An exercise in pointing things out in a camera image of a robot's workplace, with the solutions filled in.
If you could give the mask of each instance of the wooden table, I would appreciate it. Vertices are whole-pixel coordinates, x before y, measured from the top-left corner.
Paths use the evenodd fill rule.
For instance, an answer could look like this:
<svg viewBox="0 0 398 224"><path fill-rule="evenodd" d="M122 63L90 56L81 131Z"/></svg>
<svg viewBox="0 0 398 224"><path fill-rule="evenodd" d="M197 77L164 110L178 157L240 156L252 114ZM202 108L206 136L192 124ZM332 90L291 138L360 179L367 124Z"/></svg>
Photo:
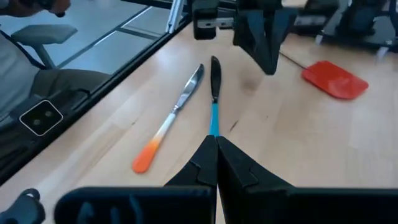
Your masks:
<svg viewBox="0 0 398 224"><path fill-rule="evenodd" d="M289 36L282 52L308 66L333 63L369 82L354 101L336 100L302 80L284 57L274 76L231 44L232 32L196 41L188 26L0 188L0 210L29 187L42 194L48 219L58 198L81 186L161 186L208 133L210 56L223 70L220 133L258 163L296 186L398 187L398 68L389 55L316 46ZM149 172L133 158L170 113L197 66L206 74L177 116ZM221 210L218 223L223 223Z"/></svg>

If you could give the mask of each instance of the blue spatula handle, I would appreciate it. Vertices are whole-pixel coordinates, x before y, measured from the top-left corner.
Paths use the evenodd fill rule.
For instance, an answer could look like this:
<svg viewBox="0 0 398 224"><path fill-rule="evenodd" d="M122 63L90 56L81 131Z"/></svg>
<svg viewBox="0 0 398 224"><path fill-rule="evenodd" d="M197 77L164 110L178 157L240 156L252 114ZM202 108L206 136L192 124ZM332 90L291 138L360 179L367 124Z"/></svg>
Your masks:
<svg viewBox="0 0 398 224"><path fill-rule="evenodd" d="M213 103L211 106L211 121L210 121L210 135L219 136L218 129L218 103Z"/></svg>

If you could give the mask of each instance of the butter knife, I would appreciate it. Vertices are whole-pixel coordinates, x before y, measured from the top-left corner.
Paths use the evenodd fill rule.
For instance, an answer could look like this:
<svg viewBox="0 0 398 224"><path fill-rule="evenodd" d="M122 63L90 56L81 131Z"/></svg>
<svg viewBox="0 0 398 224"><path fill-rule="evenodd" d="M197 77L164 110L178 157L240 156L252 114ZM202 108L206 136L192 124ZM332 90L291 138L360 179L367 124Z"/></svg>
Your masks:
<svg viewBox="0 0 398 224"><path fill-rule="evenodd" d="M177 113L183 108L184 104L187 102L190 96L195 92L200 81L205 74L205 67L200 64L196 71L193 73L189 81L184 87L184 90L178 99L177 103L174 105L173 111L166 118L160 129L156 132L155 136L148 142L148 144L143 148L140 154L132 162L132 169L136 173L146 172L155 157L159 146L166 135L167 130L171 127Z"/></svg>
<svg viewBox="0 0 398 224"><path fill-rule="evenodd" d="M218 127L218 96L220 94L221 87L221 65L218 59L214 56L211 56L210 82L213 103L211 104L211 121L209 134L219 136L220 131Z"/></svg>

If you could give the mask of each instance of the gray chair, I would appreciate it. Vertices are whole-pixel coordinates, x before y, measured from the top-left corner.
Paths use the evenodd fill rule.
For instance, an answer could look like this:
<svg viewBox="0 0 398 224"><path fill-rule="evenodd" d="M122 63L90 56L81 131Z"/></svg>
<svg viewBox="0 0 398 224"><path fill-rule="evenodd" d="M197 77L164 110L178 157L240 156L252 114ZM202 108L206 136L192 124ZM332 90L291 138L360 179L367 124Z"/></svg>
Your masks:
<svg viewBox="0 0 398 224"><path fill-rule="evenodd" d="M56 68L44 45L62 44L76 32L70 25L29 25L11 34L11 39L32 47L47 68Z"/></svg>

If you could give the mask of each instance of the white and orange handle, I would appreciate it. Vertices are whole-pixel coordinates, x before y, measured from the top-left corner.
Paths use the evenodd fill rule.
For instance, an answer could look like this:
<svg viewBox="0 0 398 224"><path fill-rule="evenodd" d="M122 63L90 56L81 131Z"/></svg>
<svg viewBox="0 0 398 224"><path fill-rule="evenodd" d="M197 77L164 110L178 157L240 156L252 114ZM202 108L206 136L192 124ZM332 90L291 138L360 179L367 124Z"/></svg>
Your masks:
<svg viewBox="0 0 398 224"><path fill-rule="evenodd" d="M154 160L155 154L164 136L166 135L167 130L169 130L169 127L171 127L174 119L175 113L170 113L160 129L156 132L155 136L148 142L148 144L143 148L140 154L134 159L131 166L134 172L140 174L146 172L149 169L152 161Z"/></svg>

